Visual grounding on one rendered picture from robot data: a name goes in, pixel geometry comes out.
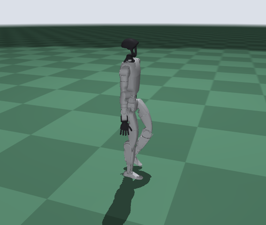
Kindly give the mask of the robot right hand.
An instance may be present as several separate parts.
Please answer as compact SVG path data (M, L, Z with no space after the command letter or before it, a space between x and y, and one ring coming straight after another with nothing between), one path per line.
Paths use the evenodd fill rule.
M129 126L129 123L128 122L128 116L127 116L127 120L125 121L122 121L122 117L121 117L121 127L120 127L120 135L124 135L124 132L125 132L125 136L127 135L127 132L128 132L128 135L129 135L129 129L132 131L131 127ZM123 130L123 131L122 131Z

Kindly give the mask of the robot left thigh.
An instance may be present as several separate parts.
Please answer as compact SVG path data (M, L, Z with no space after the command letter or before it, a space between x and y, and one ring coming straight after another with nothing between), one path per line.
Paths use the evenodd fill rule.
M146 126L142 130L142 136L148 138L152 134L152 119L151 119L151 116L150 116L150 113L149 113L147 106L145 105L145 103L140 98L138 98L137 109L139 109L138 110L138 113L139 113L138 116L140 117L140 119L144 123L144 125Z

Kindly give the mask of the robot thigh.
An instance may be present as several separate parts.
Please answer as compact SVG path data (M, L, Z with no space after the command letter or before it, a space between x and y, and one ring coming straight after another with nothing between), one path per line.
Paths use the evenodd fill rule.
M139 109L138 110L138 113L139 113L138 116L140 117L140 119L144 123L144 125L146 126L142 130L142 136L148 138L152 134L152 119L151 119L151 116L150 116L150 113L149 113L147 106L145 105L145 103L140 98L138 98L137 109Z
M124 144L129 143L131 148L133 149L137 143L139 127L135 112L132 112L131 107L127 108L127 111L128 111L127 113L128 122L132 131L129 129L129 135L128 135L129 140L127 140Z

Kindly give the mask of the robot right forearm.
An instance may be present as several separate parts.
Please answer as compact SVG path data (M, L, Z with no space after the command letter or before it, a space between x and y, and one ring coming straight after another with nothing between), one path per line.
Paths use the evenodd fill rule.
M127 120L127 108L128 108L128 101L125 100L125 93L122 92L120 95L120 104L121 104L121 115L122 115L122 121Z

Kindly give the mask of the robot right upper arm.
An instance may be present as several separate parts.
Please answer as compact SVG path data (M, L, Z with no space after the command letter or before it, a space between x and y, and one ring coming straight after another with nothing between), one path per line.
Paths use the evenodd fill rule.
M130 76L129 66L123 66L122 68L120 68L119 76L120 76L121 93L124 92L126 95L125 99L129 99L131 96L130 92L127 91L128 81L129 81L129 76Z

